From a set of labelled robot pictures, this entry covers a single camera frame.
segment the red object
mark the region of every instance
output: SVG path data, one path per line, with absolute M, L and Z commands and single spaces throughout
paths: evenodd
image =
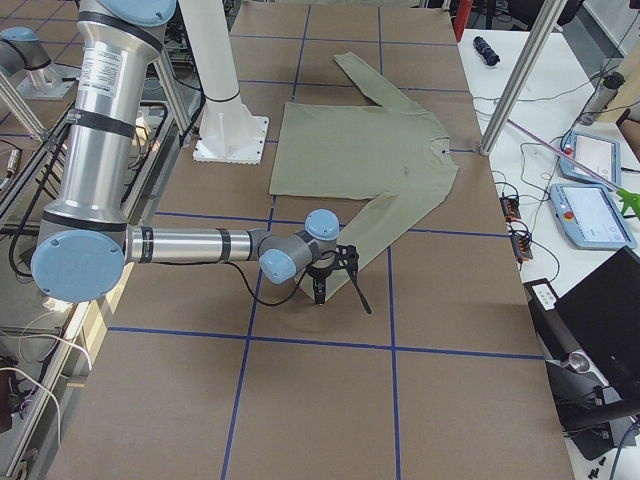
M 471 8 L 473 7 L 473 0 L 461 0 L 458 6 L 458 13 L 456 13 L 456 20 L 453 23 L 453 33 L 456 35 L 456 42 L 459 42 L 462 38 L 462 32 L 467 27 L 469 21 L 469 15 L 471 15 Z

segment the blue joint cap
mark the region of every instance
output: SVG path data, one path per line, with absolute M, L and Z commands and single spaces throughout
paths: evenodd
M 164 25 L 176 11 L 177 0 L 99 0 L 104 8 L 118 18 L 139 27 Z
M 33 30 L 27 27 L 11 27 L 0 32 L 3 40 L 14 42 L 37 42 L 40 39 Z
M 38 245 L 31 272 L 44 293 L 77 303 L 100 298 L 115 287 L 124 264 L 122 247 L 106 235 L 66 230 Z
M 295 262 L 282 250 L 269 249 L 260 257 L 260 268 L 276 285 L 295 277 L 297 269 Z
M 331 242 L 340 235 L 340 221 L 330 210 L 314 210 L 307 216 L 304 229 L 318 240 Z

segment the white table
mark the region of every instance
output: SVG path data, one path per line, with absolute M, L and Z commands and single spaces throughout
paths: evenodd
M 500 56 L 500 63 L 496 67 L 488 67 L 473 48 L 473 39 L 483 37 Z M 460 55 L 465 73 L 474 97 L 497 98 L 502 94 L 509 75 L 513 70 L 518 56 L 524 46 L 528 33 L 506 31 L 466 30 L 459 43 Z M 554 97 L 557 94 L 574 89 L 588 81 L 588 76 L 582 70 L 569 45 L 560 33 L 554 33 L 549 38 L 542 55 L 538 59 L 526 86 L 520 94 L 520 99 L 538 99 Z M 550 141 L 554 137 L 564 134 L 580 112 L 591 93 L 590 83 L 572 93 L 567 93 L 553 100 L 536 102 L 519 101 L 511 113 L 510 119 L 522 125 L 539 137 Z M 481 131 L 484 132 L 489 116 L 496 102 L 476 98 L 474 100 Z M 579 130 L 598 136 L 614 139 L 620 142 L 621 161 L 623 166 L 638 169 L 638 161 L 622 137 L 615 124 L 596 123 L 590 127 L 580 126 Z M 501 133 L 496 146 L 490 155 L 490 161 L 497 182 L 505 181 L 513 184 L 520 195 L 533 195 L 541 198 L 542 191 L 531 187 L 521 180 L 522 161 L 520 145 L 532 140 L 515 128 L 507 125 Z M 526 163 L 524 178 L 535 185 L 545 188 L 551 183 L 574 183 L 563 178 L 558 171 L 554 173 L 556 156 L 543 147 L 525 146 Z M 622 187 L 632 191 L 640 191 L 640 175 L 624 174 Z M 498 185 L 498 192 L 503 186 Z M 508 195 L 513 193 L 505 188 Z M 536 210 L 540 202 L 532 198 L 521 199 L 520 212 L 522 221 L 533 228 Z M 640 240 L 640 222 L 637 219 L 628 220 L 636 239 Z M 539 208 L 533 239 L 551 250 L 560 261 L 560 273 L 553 282 L 556 292 L 562 296 L 574 285 L 579 283 L 595 268 L 609 258 L 613 251 L 590 251 L 574 248 L 562 232 L 550 202 L 544 202 Z M 525 262 L 521 270 L 523 282 L 538 278 L 552 278 L 556 272 L 555 260 L 540 247 L 533 245 L 533 260 Z M 609 471 L 615 452 L 607 455 L 607 462 L 603 467 L 597 461 L 588 462 L 579 453 L 573 442 L 567 440 L 567 448 L 571 457 L 576 479 L 584 479 L 592 468 L 599 467 L 598 478 L 609 478 Z M 616 480 L 635 480 L 640 472 L 640 447 L 625 448 Z

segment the black monitor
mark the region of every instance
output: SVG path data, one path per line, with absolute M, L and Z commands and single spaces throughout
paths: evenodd
M 555 306 L 620 396 L 640 398 L 640 258 L 618 250 Z

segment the green object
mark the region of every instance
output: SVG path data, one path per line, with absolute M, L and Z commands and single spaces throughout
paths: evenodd
M 334 58 L 380 106 L 287 103 L 269 191 L 371 200 L 338 238 L 358 248 L 362 268 L 442 203 L 458 167 L 433 113 L 355 54 Z M 348 280 L 344 271 L 331 275 L 327 299 Z M 310 281 L 302 286 L 312 291 Z
M 624 188 L 617 190 L 616 193 L 622 202 L 622 214 L 624 215 L 624 213 L 629 210 L 629 207 L 631 207 L 633 213 L 640 219 L 640 194 L 628 192 Z

